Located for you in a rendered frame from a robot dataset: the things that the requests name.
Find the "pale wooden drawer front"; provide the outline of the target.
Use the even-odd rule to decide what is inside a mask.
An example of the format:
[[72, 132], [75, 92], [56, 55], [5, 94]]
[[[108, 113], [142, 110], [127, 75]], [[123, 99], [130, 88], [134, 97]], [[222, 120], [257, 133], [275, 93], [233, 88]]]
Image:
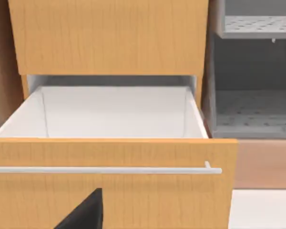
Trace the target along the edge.
[[103, 229], [227, 229], [234, 139], [0, 138], [0, 166], [211, 167], [221, 174], [0, 173], [0, 229], [53, 229], [102, 189]]

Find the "wooden cupboard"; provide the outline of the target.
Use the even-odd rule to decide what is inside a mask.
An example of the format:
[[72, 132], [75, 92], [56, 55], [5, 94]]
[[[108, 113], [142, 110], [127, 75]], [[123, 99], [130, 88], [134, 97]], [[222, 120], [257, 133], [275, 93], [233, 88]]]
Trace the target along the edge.
[[268, 110], [279, 101], [276, 92], [286, 90], [285, 64], [245, 42], [212, 46], [210, 39], [206, 30], [199, 74], [37, 75], [58, 79], [49, 86], [185, 86], [200, 112], [205, 139], [238, 142], [233, 188], [286, 189], [286, 115], [279, 119]]

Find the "closed wooden drawer front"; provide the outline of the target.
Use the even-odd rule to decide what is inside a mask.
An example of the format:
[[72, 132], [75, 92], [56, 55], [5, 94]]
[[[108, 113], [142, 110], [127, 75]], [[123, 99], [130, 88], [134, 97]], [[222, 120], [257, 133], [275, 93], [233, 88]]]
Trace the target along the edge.
[[193, 75], [209, 0], [8, 0], [20, 74]]

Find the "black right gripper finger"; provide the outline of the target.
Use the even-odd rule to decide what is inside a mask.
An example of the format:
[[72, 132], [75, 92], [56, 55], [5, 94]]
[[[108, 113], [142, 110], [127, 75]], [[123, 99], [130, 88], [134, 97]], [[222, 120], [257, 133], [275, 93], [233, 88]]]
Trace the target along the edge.
[[102, 189], [95, 189], [54, 229], [102, 229]]

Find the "grey pierced shelf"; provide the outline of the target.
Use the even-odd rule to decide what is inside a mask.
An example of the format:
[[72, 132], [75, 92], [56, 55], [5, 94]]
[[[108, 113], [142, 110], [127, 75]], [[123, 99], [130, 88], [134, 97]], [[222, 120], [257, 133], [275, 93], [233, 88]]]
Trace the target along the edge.
[[286, 16], [225, 16], [214, 31], [222, 39], [286, 39]]

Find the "white open drawer box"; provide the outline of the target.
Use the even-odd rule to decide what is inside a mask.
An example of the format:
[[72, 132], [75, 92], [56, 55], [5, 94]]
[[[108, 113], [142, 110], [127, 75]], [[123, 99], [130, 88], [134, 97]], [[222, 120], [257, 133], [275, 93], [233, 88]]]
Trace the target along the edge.
[[207, 138], [185, 86], [43, 86], [0, 127], [0, 137]]

